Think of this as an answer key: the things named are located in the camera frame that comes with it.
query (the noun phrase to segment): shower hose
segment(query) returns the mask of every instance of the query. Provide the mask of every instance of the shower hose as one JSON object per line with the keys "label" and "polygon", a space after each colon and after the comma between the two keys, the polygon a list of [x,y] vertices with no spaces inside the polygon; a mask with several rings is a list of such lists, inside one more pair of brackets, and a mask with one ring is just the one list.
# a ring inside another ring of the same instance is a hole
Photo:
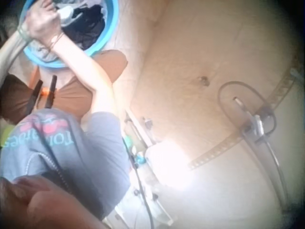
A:
{"label": "shower hose", "polygon": [[280,178],[280,181],[281,181],[281,185],[282,185],[282,189],[283,189],[283,192],[284,192],[284,197],[285,197],[285,203],[283,203],[281,201],[281,198],[280,198],[280,193],[277,191],[277,188],[276,188],[276,184],[275,184],[275,181],[273,181],[273,179],[271,178],[271,176],[269,175],[269,178],[274,186],[274,190],[278,196],[278,199],[279,199],[279,202],[281,204],[281,207],[282,207],[282,210],[283,211],[287,211],[287,203],[289,202],[289,198],[288,198],[288,192],[287,192],[287,186],[286,186],[286,183],[285,183],[285,179],[284,179],[284,175],[283,175],[283,172],[282,172],[282,169],[281,169],[281,164],[279,162],[279,160],[277,159],[277,156],[275,154],[275,151],[272,149],[270,143],[268,142],[267,140],[267,137],[272,134],[274,132],[274,130],[276,129],[276,126],[277,126],[277,122],[276,122],[276,117],[275,117],[275,114],[274,114],[274,111],[272,110],[270,104],[266,101],[265,98],[262,97],[261,94],[259,94],[259,92],[257,90],[255,90],[253,87],[247,85],[246,83],[243,83],[243,82],[240,82],[240,81],[230,81],[230,82],[227,82],[225,84],[223,84],[219,91],[218,91],[218,95],[217,95],[217,101],[218,101],[218,104],[222,110],[222,112],[224,113],[224,115],[230,120],[230,122],[241,132],[242,136],[243,136],[243,139],[246,141],[246,143],[250,146],[250,148],[253,150],[254,153],[257,152],[257,150],[251,145],[251,142],[247,139],[245,133],[241,130],[240,127],[238,127],[234,121],[232,120],[232,118],[229,116],[229,114],[226,112],[223,104],[221,103],[221,99],[220,99],[220,95],[221,95],[221,92],[223,91],[224,88],[226,88],[227,86],[230,86],[230,85],[239,85],[239,86],[242,86],[242,87],[246,87],[247,89],[249,89],[251,92],[253,92],[257,97],[259,97],[265,107],[268,107],[270,109],[270,116],[272,117],[272,120],[273,120],[273,128],[268,131],[267,133],[265,133],[263,136],[261,136],[258,140],[255,141],[255,143],[259,142],[259,141],[262,141],[264,142],[266,145],[267,145],[267,148],[272,156],[272,159],[276,165],[276,169],[277,169],[277,172],[278,172],[278,175],[279,175],[279,178]]}

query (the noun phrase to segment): laundry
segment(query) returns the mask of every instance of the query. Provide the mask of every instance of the laundry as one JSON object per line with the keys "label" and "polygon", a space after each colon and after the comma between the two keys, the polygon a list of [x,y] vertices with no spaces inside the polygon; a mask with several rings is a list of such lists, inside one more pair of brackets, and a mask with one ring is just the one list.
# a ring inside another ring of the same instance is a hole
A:
{"label": "laundry", "polygon": [[[54,0],[54,3],[58,9],[67,6],[73,8],[71,20],[68,18],[61,21],[62,30],[82,50],[90,48],[105,28],[107,10],[104,9],[104,0]],[[29,49],[44,62],[52,62],[58,58],[37,41],[31,42]]]}
{"label": "laundry", "polygon": [[101,10],[102,7],[100,5],[79,9],[79,12],[82,12],[82,16],[71,25],[62,28],[64,33],[83,50],[90,48],[105,28]]}

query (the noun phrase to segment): wrist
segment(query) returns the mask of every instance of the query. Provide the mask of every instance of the wrist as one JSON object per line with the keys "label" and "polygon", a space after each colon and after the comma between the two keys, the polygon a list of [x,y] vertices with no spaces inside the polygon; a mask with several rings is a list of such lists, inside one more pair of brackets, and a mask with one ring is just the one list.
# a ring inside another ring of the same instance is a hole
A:
{"label": "wrist", "polygon": [[28,26],[25,22],[17,28],[17,31],[26,43],[30,43],[33,40],[33,38],[30,36]]}
{"label": "wrist", "polygon": [[64,40],[64,36],[65,36],[64,32],[61,32],[60,34],[55,35],[51,39],[50,45],[48,46],[49,50],[52,52],[56,52],[57,47],[60,46],[60,43],[62,42],[62,40]]}

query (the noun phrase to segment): dark clothing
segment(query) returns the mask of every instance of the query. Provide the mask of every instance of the dark clothing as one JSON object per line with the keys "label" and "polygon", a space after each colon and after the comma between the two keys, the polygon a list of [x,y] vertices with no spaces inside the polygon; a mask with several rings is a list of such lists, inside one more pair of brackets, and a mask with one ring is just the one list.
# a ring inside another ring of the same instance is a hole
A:
{"label": "dark clothing", "polygon": [[9,181],[44,176],[102,219],[126,193],[129,167],[115,115],[92,114],[84,133],[72,115],[41,109],[10,134],[2,149],[0,171]]}
{"label": "dark clothing", "polygon": [[101,9],[100,5],[82,9],[82,16],[71,25],[62,28],[64,33],[83,50],[90,48],[105,28]]}

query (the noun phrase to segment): bracelet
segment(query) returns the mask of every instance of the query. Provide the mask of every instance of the bracelet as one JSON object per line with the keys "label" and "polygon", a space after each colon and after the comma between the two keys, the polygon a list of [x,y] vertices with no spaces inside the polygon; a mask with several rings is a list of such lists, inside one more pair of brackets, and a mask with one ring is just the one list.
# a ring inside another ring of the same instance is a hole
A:
{"label": "bracelet", "polygon": [[26,34],[24,29],[21,27],[21,25],[17,28],[17,31],[26,43],[30,43],[32,41],[32,38]]}
{"label": "bracelet", "polygon": [[59,41],[59,39],[64,35],[63,32],[61,32],[59,35],[54,36],[51,39],[51,45],[49,46],[49,50],[51,51],[54,47],[54,45],[56,44],[57,41]]}

